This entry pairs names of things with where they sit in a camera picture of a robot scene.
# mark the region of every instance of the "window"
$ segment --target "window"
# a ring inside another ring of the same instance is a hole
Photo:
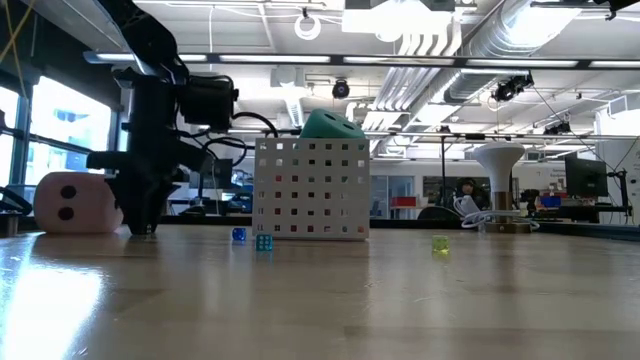
[[[86,162],[85,154],[30,142],[25,184],[37,185],[45,175],[54,171],[104,173],[103,170],[87,169]]]
[[[31,133],[107,150],[111,109],[46,77],[33,87]]]
[[[0,110],[4,112],[7,127],[16,126],[16,111],[18,110],[18,94],[0,87]]]
[[[18,94],[0,87],[0,110],[4,112],[5,125],[9,128],[16,126],[16,112],[18,110]],[[13,154],[13,137],[0,135],[0,186],[9,183],[11,174],[11,154]]]

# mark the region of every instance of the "green object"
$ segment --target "green object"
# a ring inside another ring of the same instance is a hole
[[[431,243],[433,246],[433,252],[449,252],[449,237],[442,235],[433,235],[431,237]]]
[[[344,116],[315,109],[300,133],[301,139],[364,139],[364,131]]]

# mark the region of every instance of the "wooden table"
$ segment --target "wooden table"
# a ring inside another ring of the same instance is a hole
[[[231,228],[2,239],[2,359],[633,359],[640,246],[461,231],[235,246]],[[451,252],[432,256],[431,236]]]

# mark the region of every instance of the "white box with holes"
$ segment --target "white box with holes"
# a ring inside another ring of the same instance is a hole
[[[257,139],[253,234],[369,236],[367,139]]]

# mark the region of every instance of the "black camera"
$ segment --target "black camera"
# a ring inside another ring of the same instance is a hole
[[[333,86],[333,94],[334,99],[344,99],[349,96],[349,85],[347,85],[347,80],[339,79],[336,80],[336,84]]]

